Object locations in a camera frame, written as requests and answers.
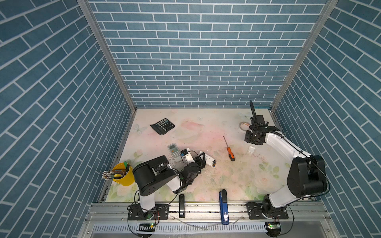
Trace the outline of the white air conditioner remote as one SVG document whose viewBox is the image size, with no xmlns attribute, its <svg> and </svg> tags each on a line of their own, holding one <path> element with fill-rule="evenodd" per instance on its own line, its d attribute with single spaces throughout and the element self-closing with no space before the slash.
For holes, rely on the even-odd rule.
<svg viewBox="0 0 381 238">
<path fill-rule="evenodd" d="M 200 151 L 199 157 L 201 158 L 201 161 L 212 168 L 216 167 L 216 160 L 212 158 L 210 155 L 206 154 L 203 151 Z"/>
</svg>

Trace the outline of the white battery cover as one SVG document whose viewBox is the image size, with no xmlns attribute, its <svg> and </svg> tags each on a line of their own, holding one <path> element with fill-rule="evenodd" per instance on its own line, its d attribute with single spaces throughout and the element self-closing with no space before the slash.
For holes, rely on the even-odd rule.
<svg viewBox="0 0 381 238">
<path fill-rule="evenodd" d="M 254 152 L 255 152 L 255 147 L 254 146 L 249 146 L 248 147 L 248 153 L 250 153 L 250 154 L 254 154 Z"/>
</svg>

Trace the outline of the orange handled screwdriver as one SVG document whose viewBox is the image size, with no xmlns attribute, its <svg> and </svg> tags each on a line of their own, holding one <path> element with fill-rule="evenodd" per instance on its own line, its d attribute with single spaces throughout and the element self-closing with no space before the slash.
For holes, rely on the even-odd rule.
<svg viewBox="0 0 381 238">
<path fill-rule="evenodd" d="M 224 138 L 224 141 L 225 141 L 226 146 L 227 146 L 227 151 L 228 151 L 229 158 L 230 158 L 230 160 L 231 160 L 232 162 L 234 162 L 234 161 L 235 161 L 235 156 L 234 156 L 234 154 L 233 154 L 233 152 L 232 152 L 230 146 L 227 144 L 226 138 L 225 138 L 225 137 L 223 137 L 223 138 Z"/>
</svg>

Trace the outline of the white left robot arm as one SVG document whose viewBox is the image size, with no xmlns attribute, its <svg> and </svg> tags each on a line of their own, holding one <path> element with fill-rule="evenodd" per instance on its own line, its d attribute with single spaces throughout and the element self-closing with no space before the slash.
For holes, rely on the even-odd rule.
<svg viewBox="0 0 381 238">
<path fill-rule="evenodd" d="M 192 185 L 206 166 L 206 154 L 201 152 L 187 160 L 186 166 L 177 171 L 172 168 L 166 156 L 139 164 L 133 175 L 139 189 L 140 209 L 143 213 L 156 211 L 155 192 L 167 185 L 174 194 Z"/>
</svg>

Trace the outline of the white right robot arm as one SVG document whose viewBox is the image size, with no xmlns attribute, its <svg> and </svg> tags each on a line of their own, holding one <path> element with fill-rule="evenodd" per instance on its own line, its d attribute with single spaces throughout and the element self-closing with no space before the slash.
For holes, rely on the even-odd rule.
<svg viewBox="0 0 381 238">
<path fill-rule="evenodd" d="M 290 162 L 286 185 L 267 194 L 263 199 L 262 210 L 272 212 L 305 197 L 322 196 L 329 192 L 329 181 L 325 173 L 324 159 L 311 155 L 288 140 L 275 126 L 269 126 L 262 115 L 257 115 L 253 101 L 251 125 L 245 134 L 245 142 L 254 145 L 267 144 Z"/>
</svg>

